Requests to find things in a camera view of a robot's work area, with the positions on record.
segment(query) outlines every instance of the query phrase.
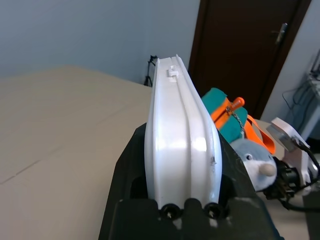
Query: wall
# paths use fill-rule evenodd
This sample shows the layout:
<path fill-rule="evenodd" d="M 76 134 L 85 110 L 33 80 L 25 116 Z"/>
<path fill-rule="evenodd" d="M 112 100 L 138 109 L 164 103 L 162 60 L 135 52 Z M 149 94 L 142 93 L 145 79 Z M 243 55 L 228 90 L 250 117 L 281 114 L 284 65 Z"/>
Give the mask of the wall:
<path fill-rule="evenodd" d="M 261 117 L 263 121 L 269 122 L 275 117 L 279 117 L 288 122 L 293 122 L 293 116 L 291 113 L 289 114 L 289 108 L 282 98 L 282 93 L 300 86 L 304 75 L 310 70 L 316 53 L 320 49 L 319 13 L 320 1 L 313 0 L 263 111 Z M 285 94 L 285 98 L 290 105 L 292 104 L 293 94 L 294 91 Z M 297 115 L 300 115 L 301 112 L 303 112 L 303 109 L 300 109 Z"/>
<path fill-rule="evenodd" d="M 0 77 L 71 64 L 142 83 L 150 55 L 188 66 L 199 3 L 2 0 Z"/>
<path fill-rule="evenodd" d="M 142 82 L 145 0 L 2 0 L 0 77 L 79 65 Z"/>
<path fill-rule="evenodd" d="M 188 68 L 200 0 L 149 0 L 147 4 L 146 60 L 150 55 L 162 59 L 178 54 Z"/>

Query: table surface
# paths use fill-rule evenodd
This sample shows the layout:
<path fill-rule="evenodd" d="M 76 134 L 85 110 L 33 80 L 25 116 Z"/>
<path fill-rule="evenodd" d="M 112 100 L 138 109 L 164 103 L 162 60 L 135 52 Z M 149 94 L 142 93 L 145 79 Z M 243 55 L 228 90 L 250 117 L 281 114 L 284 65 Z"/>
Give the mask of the table surface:
<path fill-rule="evenodd" d="M 74 66 L 0 79 L 0 239 L 98 239 L 115 164 L 147 121 L 151 92 Z M 283 237 L 308 238 L 304 214 L 265 202 Z"/>

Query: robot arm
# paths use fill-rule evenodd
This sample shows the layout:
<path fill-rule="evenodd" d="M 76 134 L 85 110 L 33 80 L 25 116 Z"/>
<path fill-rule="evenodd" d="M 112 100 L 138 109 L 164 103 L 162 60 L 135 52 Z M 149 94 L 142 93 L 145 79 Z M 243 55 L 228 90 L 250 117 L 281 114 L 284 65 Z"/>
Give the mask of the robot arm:
<path fill-rule="evenodd" d="M 320 209 L 306 209 L 289 203 L 295 194 L 305 196 L 316 190 L 316 183 L 320 180 L 320 166 L 308 144 L 280 118 L 275 118 L 267 130 L 284 147 L 285 152 L 282 160 L 275 159 L 277 178 L 273 185 L 263 191 L 266 198 L 279 199 L 289 210 L 320 212 Z"/>

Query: black screw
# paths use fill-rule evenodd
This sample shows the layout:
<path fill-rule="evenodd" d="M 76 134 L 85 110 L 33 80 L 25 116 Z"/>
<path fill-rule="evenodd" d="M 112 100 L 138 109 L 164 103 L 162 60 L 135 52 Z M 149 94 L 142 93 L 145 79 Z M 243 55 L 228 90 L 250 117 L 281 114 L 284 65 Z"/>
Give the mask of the black screw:
<path fill-rule="evenodd" d="M 161 208 L 161 215 L 162 217 L 166 219 L 175 220 L 180 217 L 181 210 L 180 208 L 175 204 L 166 204 Z"/>
<path fill-rule="evenodd" d="M 224 209 L 217 203 L 211 202 L 204 207 L 205 214 L 211 219 L 220 219 L 224 215 Z"/>

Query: white plush toy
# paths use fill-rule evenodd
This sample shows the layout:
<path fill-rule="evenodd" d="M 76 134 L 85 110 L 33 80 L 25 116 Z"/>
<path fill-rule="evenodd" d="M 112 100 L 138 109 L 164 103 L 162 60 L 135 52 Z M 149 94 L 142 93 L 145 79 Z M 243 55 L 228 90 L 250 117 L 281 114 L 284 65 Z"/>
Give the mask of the white plush toy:
<path fill-rule="evenodd" d="M 237 139 L 230 145 L 243 161 L 256 192 L 275 182 L 277 166 L 267 149 L 245 138 Z"/>

